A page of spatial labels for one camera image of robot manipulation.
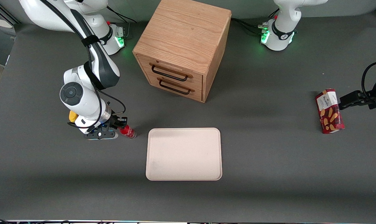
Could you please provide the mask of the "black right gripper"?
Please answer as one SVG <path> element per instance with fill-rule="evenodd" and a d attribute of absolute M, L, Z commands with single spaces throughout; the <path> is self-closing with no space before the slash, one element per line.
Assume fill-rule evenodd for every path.
<path fill-rule="evenodd" d="M 109 123 L 109 125 L 111 125 L 113 129 L 119 129 L 120 125 L 127 125 L 127 117 L 119 117 L 116 114 L 112 114 L 107 122 Z"/>

